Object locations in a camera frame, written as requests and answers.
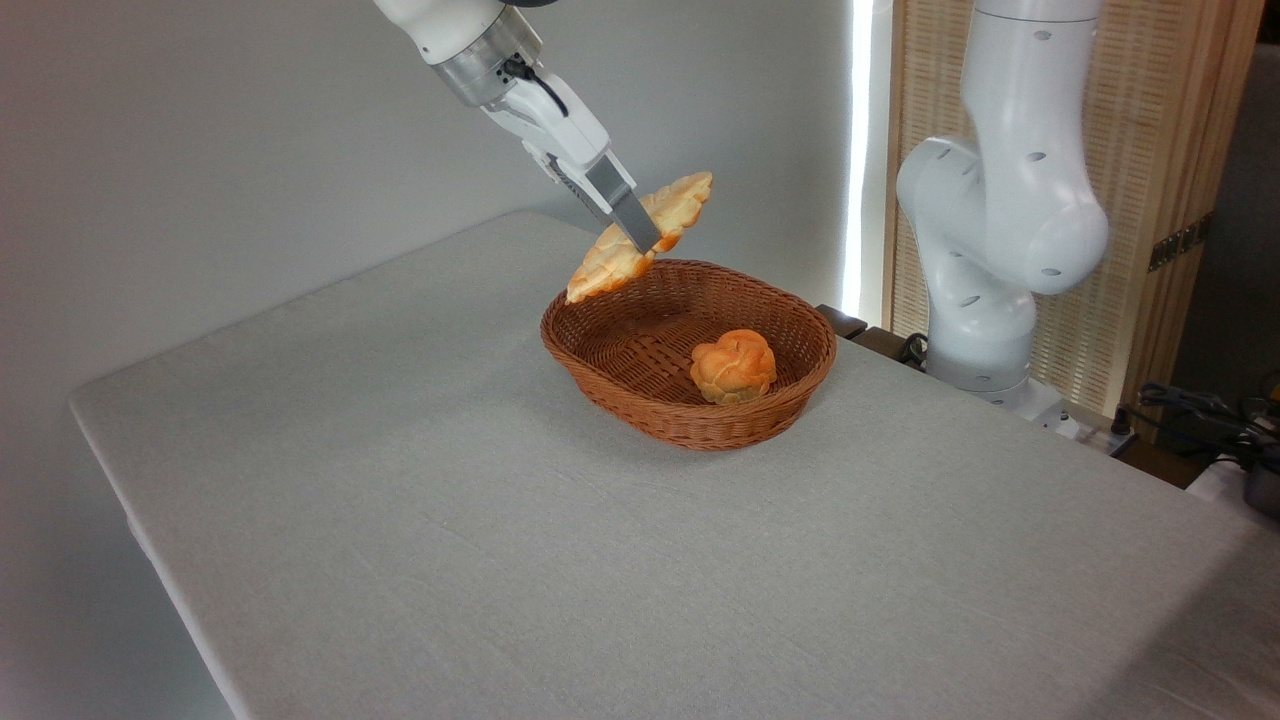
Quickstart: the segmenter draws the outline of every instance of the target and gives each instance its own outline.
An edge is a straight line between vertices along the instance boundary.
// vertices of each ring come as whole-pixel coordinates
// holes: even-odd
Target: wooden screen
[[[1032,354],[1034,377],[1091,410],[1110,415],[1143,382],[1167,382],[1172,373],[1201,238],[1185,236],[1155,270],[1152,251],[1212,209],[1262,5],[1106,1],[1084,136],[1111,243],[1079,287],[1037,297]],[[924,138],[973,137],[960,101],[972,4],[897,0],[895,13],[891,181]],[[915,237],[892,193],[887,232],[886,325],[902,336],[925,332],[928,296]]]

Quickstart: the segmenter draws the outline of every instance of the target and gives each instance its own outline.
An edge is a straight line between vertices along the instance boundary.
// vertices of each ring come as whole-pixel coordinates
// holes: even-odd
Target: round bun
[[[694,348],[689,375],[703,397],[717,405],[755,400],[778,379],[769,343],[750,329],[730,331]]]

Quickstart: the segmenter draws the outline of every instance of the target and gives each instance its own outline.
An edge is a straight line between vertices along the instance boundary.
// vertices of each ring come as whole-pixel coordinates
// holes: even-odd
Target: light strip
[[[867,143],[870,123],[872,19],[874,0],[849,0],[850,15],[850,108],[849,108],[849,201],[845,211],[845,269],[841,311],[859,316],[863,290],[863,182],[867,177]]]

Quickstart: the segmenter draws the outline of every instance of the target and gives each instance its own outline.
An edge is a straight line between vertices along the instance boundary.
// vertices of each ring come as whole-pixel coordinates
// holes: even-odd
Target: metal bracket
[[[1204,242],[1212,224],[1213,211],[1210,210],[1203,218],[1153,245],[1151,247],[1151,260],[1147,263],[1147,272],[1155,273]]]

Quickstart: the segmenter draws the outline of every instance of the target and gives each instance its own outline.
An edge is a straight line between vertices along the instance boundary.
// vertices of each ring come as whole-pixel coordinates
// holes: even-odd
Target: bread
[[[685,228],[698,222],[703,204],[710,193],[712,174],[696,173],[641,197],[640,204],[662,233],[658,243],[648,254],[641,255],[618,225],[609,225],[586,251],[582,265],[570,278],[564,302],[580,302],[588,297],[612,292],[632,278],[643,275],[659,252],[675,247],[684,237]]]
[[[689,375],[703,397],[717,405],[755,400],[778,379],[768,341],[749,329],[730,331],[694,348]]]

